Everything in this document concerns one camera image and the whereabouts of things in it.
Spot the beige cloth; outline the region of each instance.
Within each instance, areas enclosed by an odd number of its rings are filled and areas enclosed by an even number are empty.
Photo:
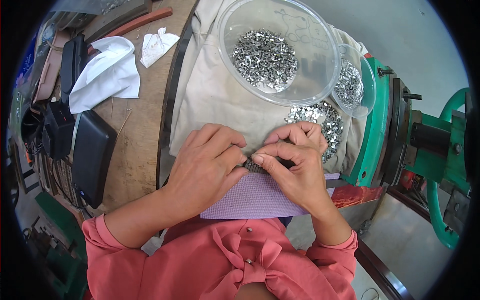
[[[268,103],[243,88],[229,73],[218,53],[217,17],[233,0],[201,0],[192,19],[193,35],[188,44],[180,72],[172,118],[170,154],[178,151],[194,129],[205,123],[227,125],[245,136],[250,155],[263,146],[269,133],[286,124],[290,108]],[[352,45],[368,53],[362,43],[331,26],[339,44]],[[331,97],[343,119],[342,142],[337,153],[324,164],[327,173],[350,174],[363,141],[366,118],[359,120],[345,114]]]

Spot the woman's right hand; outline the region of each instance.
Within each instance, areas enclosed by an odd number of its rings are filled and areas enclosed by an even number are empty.
[[[292,144],[280,141],[287,138]],[[315,217],[332,209],[322,166],[328,143],[319,124],[301,121],[280,127],[264,144],[252,160],[272,175],[288,199]],[[287,169],[276,156],[291,160],[295,166]]]

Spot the finger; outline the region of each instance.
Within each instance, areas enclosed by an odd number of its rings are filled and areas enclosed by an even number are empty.
[[[325,139],[324,135],[322,134],[322,126],[320,124],[308,121],[301,121],[296,124],[300,125],[300,128],[303,130],[303,132],[305,132],[307,137],[315,145],[319,145],[321,143],[322,137]]]
[[[286,160],[291,160],[295,165],[299,165],[303,161],[305,151],[297,145],[293,145],[285,142],[278,142],[275,144],[269,144],[258,149],[255,154],[267,154],[273,157],[278,156]]]
[[[212,136],[220,130],[220,128],[224,127],[222,124],[212,124],[207,123],[199,130],[195,138],[193,139],[191,145],[194,147],[198,147],[201,145],[206,144]]]
[[[223,167],[225,174],[228,174],[237,164],[244,163],[247,157],[243,155],[240,148],[233,145],[215,158],[215,160]]]
[[[243,135],[231,129],[230,127],[223,126],[220,128],[212,138],[205,144],[207,151],[212,156],[217,157],[221,155],[230,145],[236,145],[243,148],[247,145]]]
[[[248,173],[248,170],[244,167],[234,168],[223,181],[220,189],[218,190],[216,199],[222,199],[223,196],[225,196],[225,194],[228,192],[228,190],[230,190],[235,184],[239,182],[239,180],[243,176],[247,175]]]
[[[264,168],[280,186],[288,182],[293,182],[295,179],[294,175],[280,164],[274,156],[265,153],[256,153],[252,155],[252,160]]]
[[[197,136],[198,130],[192,130],[192,132],[187,136],[187,139],[183,142],[182,148],[183,147],[188,147],[194,138]]]
[[[324,135],[320,133],[320,153],[323,155],[325,151],[327,151],[328,148],[328,142],[325,139]]]
[[[306,134],[310,131],[313,131],[310,133],[312,139],[309,139]],[[317,132],[322,132],[322,127],[318,124],[306,121],[293,123],[275,129],[265,140],[264,144],[273,144],[278,142],[278,140],[285,140],[286,138],[289,138],[295,145],[305,145],[310,143],[310,141],[317,144],[319,143],[318,139],[315,139],[318,135]]]

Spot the pink blouse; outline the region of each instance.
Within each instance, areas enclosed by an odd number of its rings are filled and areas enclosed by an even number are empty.
[[[298,253],[278,220],[207,220],[168,229],[152,256],[120,244],[103,215],[83,223],[88,286],[102,299],[233,299],[264,282],[279,299],[355,299],[357,234],[337,246],[313,242]]]

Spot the wooden table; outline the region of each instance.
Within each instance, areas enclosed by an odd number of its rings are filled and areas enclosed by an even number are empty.
[[[136,200],[156,189],[159,136],[163,128],[166,87],[172,73],[172,62],[177,56],[180,41],[190,24],[198,0],[162,0],[153,3],[153,11],[172,7],[173,15],[153,21],[124,35],[135,46],[135,62],[140,74],[139,99],[109,98],[94,110],[117,132],[103,203],[98,213],[108,213],[123,204]],[[146,69],[141,63],[143,37],[156,34],[161,27],[180,36],[180,41],[162,58]]]

